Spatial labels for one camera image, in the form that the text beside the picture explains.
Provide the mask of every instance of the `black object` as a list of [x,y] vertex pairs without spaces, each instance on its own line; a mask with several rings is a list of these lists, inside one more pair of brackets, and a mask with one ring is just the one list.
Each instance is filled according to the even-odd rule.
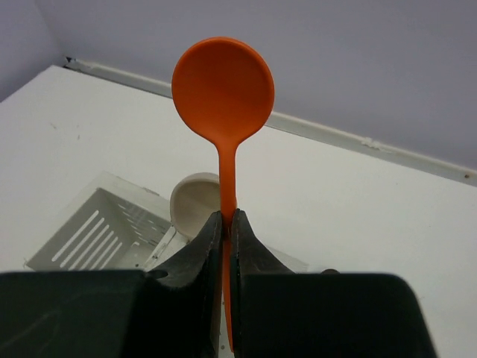
[[[217,357],[221,227],[148,273],[0,275],[0,357]],[[398,277],[294,274],[240,210],[231,240],[236,357],[436,357]]]

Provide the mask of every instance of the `white basket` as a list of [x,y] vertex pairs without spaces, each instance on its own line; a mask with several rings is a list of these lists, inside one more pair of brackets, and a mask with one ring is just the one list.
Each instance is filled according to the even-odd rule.
[[161,256],[176,234],[170,221],[167,200],[103,173],[60,214],[53,234],[27,266],[35,271],[152,269],[165,259]]

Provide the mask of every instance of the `white cup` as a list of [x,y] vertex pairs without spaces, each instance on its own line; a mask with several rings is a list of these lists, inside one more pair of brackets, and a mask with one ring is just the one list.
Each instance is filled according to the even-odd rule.
[[218,175],[197,173],[182,179],[172,191],[170,209],[177,232],[194,239],[210,214],[221,209]]

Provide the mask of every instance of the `orange spoon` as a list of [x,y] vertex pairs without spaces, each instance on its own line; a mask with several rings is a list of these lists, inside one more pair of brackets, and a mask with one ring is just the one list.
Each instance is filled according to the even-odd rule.
[[236,210],[236,151],[267,121],[274,105],[274,80],[265,61],[250,46],[227,37],[193,45],[177,62],[172,98],[182,120],[215,145],[219,157],[223,246],[222,287],[227,332],[230,314],[230,227]]

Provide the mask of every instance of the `gray wall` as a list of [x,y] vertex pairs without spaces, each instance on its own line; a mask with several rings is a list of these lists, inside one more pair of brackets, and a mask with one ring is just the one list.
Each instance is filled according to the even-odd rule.
[[275,110],[477,168],[476,0],[38,0],[68,56],[170,81],[204,37],[268,61]]
[[0,101],[62,62],[34,0],[0,0]]

